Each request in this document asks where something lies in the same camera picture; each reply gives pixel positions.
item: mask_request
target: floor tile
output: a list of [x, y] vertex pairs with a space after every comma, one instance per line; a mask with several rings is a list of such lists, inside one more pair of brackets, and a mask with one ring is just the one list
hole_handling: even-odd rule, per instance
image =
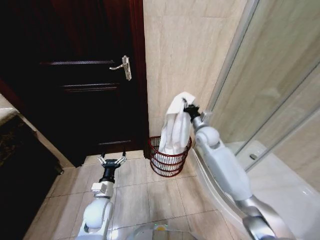
[[204, 192], [198, 177], [184, 177], [179, 178], [176, 181], [187, 215], [213, 210], [214, 206]]
[[190, 231], [189, 223], [186, 216], [180, 216], [161, 221], [155, 221], [153, 224], [167, 225], [169, 230]]
[[118, 169], [118, 187], [145, 184], [147, 182], [145, 159], [127, 161]]
[[78, 193], [48, 198], [35, 230], [25, 239], [69, 238], [83, 195], [83, 193]]
[[147, 184], [123, 186], [117, 189], [113, 229], [150, 221]]
[[[113, 196], [111, 198], [111, 202], [113, 204], [115, 203], [116, 195], [117, 195], [117, 189], [114, 188], [113, 189]], [[82, 224], [82, 221], [83, 221], [83, 216], [84, 216], [85, 209], [94, 199], [95, 199], [95, 197], [94, 197], [94, 193], [93, 192], [88, 191], [88, 192], [84, 193], [82, 201], [81, 201], [81, 204], [80, 204], [80, 208], [78, 210], [78, 213], [77, 213], [77, 216], [76, 216], [76, 219], [75, 219], [75, 223], [74, 223], [73, 228], [72, 228], [72, 232], [71, 232], [71, 236], [72, 237], [78, 235], [80, 227], [81, 227], [81, 224]], [[111, 219], [111, 221], [109, 223], [108, 230], [112, 229], [112, 223], [113, 223], [113, 216], [112, 216], [112, 219]]]
[[[107, 234], [106, 234], [106, 240], [111, 240], [111, 230], [108, 230]], [[68, 240], [76, 240], [76, 236], [74, 237], [70, 237]]]
[[[150, 227], [153, 227], [154, 224], [158, 225], [168, 225], [168, 229], [171, 230], [181, 230], [181, 231], [190, 231], [188, 220], [185, 216], [182, 217], [176, 217], [166, 220], [161, 220], [157, 222], [147, 223], [147, 224], [140, 224], [135, 226], [129, 226], [129, 227], [123, 227], [112, 230], [112, 240], [125, 240], [127, 237], [132, 234], [137, 228], [141, 226], [150, 225]], [[187, 238], [177, 237], [177, 234], [172, 234], [171, 237], [167, 238], [157, 238], [157, 239], [168, 239], [168, 240], [187, 240]]]
[[251, 238], [249, 237], [249, 235], [246, 235], [244, 233], [242, 233], [240, 230], [236, 229], [232, 223], [230, 223], [229, 221], [227, 221], [226, 219], [224, 219], [230, 233], [231, 236], [233, 238], [233, 240], [250, 240]]
[[[103, 166], [101, 166], [101, 164], [92, 164], [86, 167], [91, 168], [89, 180], [85, 188], [86, 192], [90, 192], [92, 184], [99, 182], [99, 180], [103, 177], [105, 169]], [[119, 169], [117, 168], [114, 171], [114, 185], [113, 185], [114, 188], [116, 188], [118, 184], [118, 175], [119, 175]]]
[[185, 215], [175, 179], [148, 183], [148, 194], [151, 221]]
[[175, 176], [176, 179], [185, 178], [185, 177], [193, 177], [196, 176], [196, 170], [193, 167], [193, 163], [191, 162], [189, 156], [186, 157], [185, 163], [183, 165], [182, 171]]
[[48, 193], [46, 194], [46, 196], [45, 196], [46, 198], [51, 197], [51, 195], [52, 195], [52, 193], [54, 192], [54, 190], [55, 190], [55, 188], [56, 188], [56, 186], [57, 186], [57, 183], [58, 183], [58, 181], [60, 180], [60, 178], [61, 178], [61, 175], [58, 175], [58, 176], [55, 178], [55, 180], [54, 180], [54, 182], [53, 182], [53, 184], [52, 184], [49, 192], [48, 192]]
[[219, 211], [208, 211], [187, 216], [192, 232], [206, 240], [233, 240]]
[[111, 240], [126, 240], [127, 237], [133, 233], [141, 225], [127, 226], [123, 228], [113, 229], [111, 233]]
[[173, 230], [173, 231], [157, 231], [154, 233], [155, 239], [194, 240], [194, 238], [187, 238], [190, 228], [189, 228], [189, 223], [186, 216], [165, 219], [165, 220], [156, 221], [153, 223], [157, 225], [166, 225], [168, 230]]
[[146, 180], [147, 180], [148, 183], [175, 179], [175, 177], [160, 176], [155, 171], [153, 171], [151, 166], [150, 166], [150, 160], [149, 159], [145, 160], [145, 168], [146, 168]]
[[56, 197], [85, 192], [91, 169], [90, 166], [65, 169], [64, 174], [60, 176], [51, 196]]
[[[84, 160], [84, 165], [88, 165], [88, 164], [97, 164], [99, 163], [99, 161], [97, 160], [97, 157], [99, 157], [99, 155], [90, 155], [87, 156]], [[109, 153], [105, 155], [105, 159], [119, 159], [122, 156], [122, 152], [115, 152], [115, 153]], [[142, 150], [137, 150], [137, 151], [127, 151], [126, 152], [126, 158], [128, 160], [132, 160], [132, 159], [142, 159], [144, 158], [144, 151]]]
[[45, 199], [44, 199], [41, 207], [39, 208], [38, 212], [36, 213], [36, 215], [35, 215], [32, 223], [31, 223], [28, 231], [27, 231], [26, 234], [24, 235], [24, 238], [23, 238], [24, 240], [29, 240], [29, 239], [31, 240], [31, 239], [32, 239], [31, 237], [36, 234], [35, 232], [36, 232], [37, 229], [38, 229], [38, 224], [39, 224], [40, 216], [41, 216], [41, 214], [43, 213], [43, 211], [45, 210], [45, 208], [46, 208], [46, 206], [47, 206], [47, 204], [48, 204], [48, 201], [49, 201], [49, 198], [45, 198]]

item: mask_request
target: shower enclosure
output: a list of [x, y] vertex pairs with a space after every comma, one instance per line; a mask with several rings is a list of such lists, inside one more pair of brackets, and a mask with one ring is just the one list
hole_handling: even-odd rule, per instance
[[[319, 62], [319, 0], [248, 0], [207, 107], [253, 193], [305, 240], [320, 238]], [[194, 150], [215, 203], [244, 231]]]

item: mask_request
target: tiled floor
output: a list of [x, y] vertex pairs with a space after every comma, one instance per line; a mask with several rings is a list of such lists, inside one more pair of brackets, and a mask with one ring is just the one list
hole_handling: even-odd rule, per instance
[[[167, 224], [171, 229], [193, 231], [207, 240], [240, 240], [231, 224], [211, 204], [187, 158], [183, 171], [172, 178], [152, 171], [149, 160], [136, 152], [115, 171], [113, 219], [108, 240], [124, 240], [146, 223]], [[67, 168], [58, 176], [43, 202], [25, 240], [73, 240], [86, 206], [93, 200], [90, 188], [103, 168], [87, 157], [79, 168]]]

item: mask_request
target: white towel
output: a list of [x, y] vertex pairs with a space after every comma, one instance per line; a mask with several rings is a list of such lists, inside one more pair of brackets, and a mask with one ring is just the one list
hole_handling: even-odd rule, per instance
[[174, 97], [165, 114], [161, 130], [159, 152], [169, 155], [180, 154], [188, 144], [190, 136], [190, 115], [184, 112], [185, 99], [192, 104], [196, 99], [188, 92], [182, 92]]

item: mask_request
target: drain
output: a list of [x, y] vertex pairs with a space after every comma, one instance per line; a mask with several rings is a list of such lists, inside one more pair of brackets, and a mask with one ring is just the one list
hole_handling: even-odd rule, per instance
[[253, 154], [253, 153], [251, 153], [251, 154], [249, 155], [249, 157], [250, 157], [252, 160], [256, 160], [256, 159], [258, 158], [258, 156], [255, 155], [255, 154]]

